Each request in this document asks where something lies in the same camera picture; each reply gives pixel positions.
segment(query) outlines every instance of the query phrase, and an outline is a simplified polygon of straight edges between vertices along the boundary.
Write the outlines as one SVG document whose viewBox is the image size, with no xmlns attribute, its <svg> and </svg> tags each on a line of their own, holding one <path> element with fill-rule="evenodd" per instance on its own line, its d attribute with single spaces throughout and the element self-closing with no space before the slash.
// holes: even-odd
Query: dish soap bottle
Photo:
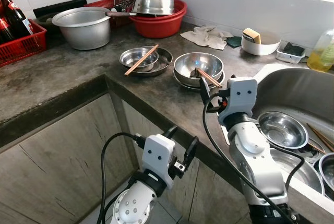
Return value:
<svg viewBox="0 0 334 224">
<path fill-rule="evenodd" d="M 334 29 L 321 35 L 307 60 L 309 68 L 327 72 L 334 64 Z"/>
</svg>

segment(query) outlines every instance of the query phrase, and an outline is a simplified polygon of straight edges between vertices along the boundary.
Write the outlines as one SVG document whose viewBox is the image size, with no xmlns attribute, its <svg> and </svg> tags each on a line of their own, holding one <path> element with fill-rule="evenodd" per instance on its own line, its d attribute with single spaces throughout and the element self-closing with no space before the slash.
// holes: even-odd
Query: yellow sponge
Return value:
<svg viewBox="0 0 334 224">
<path fill-rule="evenodd" d="M 258 32 L 254 31 L 251 28 L 246 28 L 242 32 L 243 37 L 245 37 L 246 40 L 252 41 L 257 44 L 261 44 L 261 36 Z"/>
</svg>

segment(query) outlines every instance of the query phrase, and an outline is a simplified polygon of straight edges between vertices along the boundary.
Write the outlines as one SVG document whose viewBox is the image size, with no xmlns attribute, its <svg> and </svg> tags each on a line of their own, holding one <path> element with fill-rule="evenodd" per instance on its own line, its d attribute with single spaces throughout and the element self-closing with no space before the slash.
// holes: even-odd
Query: red plastic crate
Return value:
<svg viewBox="0 0 334 224">
<path fill-rule="evenodd" d="M 34 34 L 0 45 L 0 67 L 46 50 L 46 29 L 29 19 Z"/>
<path fill-rule="evenodd" d="M 87 6 L 97 6 L 111 9 L 112 7 L 114 7 L 114 0 L 102 0 L 84 5 L 84 7 Z M 132 22 L 128 17 L 112 17 L 109 21 L 111 28 L 121 27 Z"/>
</svg>

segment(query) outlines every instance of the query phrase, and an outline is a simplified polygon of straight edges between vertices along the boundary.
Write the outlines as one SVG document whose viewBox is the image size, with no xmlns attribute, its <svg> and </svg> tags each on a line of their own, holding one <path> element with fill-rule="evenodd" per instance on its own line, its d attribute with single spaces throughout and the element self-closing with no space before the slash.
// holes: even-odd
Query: stainless steel sink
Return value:
<svg viewBox="0 0 334 224">
<path fill-rule="evenodd" d="M 300 121 L 306 127 L 310 138 L 319 143 L 326 152 L 330 152 L 306 123 L 334 141 L 333 74 L 271 64 L 265 66 L 255 78 L 259 85 L 253 118 L 257 119 L 260 114 L 268 111 L 286 113 Z M 317 207 L 329 212 L 332 218 L 328 218 L 334 219 L 334 202 L 298 180 L 292 183 L 291 187 L 306 195 Z"/>
</svg>

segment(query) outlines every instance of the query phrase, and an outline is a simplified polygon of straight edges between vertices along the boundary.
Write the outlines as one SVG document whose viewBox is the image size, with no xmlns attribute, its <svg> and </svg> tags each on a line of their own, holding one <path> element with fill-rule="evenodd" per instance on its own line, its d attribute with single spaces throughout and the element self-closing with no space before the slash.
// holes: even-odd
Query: white cloth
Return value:
<svg viewBox="0 0 334 224">
<path fill-rule="evenodd" d="M 226 39 L 233 37 L 229 32 L 219 31 L 216 27 L 195 27 L 194 31 L 180 34 L 183 38 L 192 41 L 200 46 L 223 50 L 226 46 Z"/>
</svg>

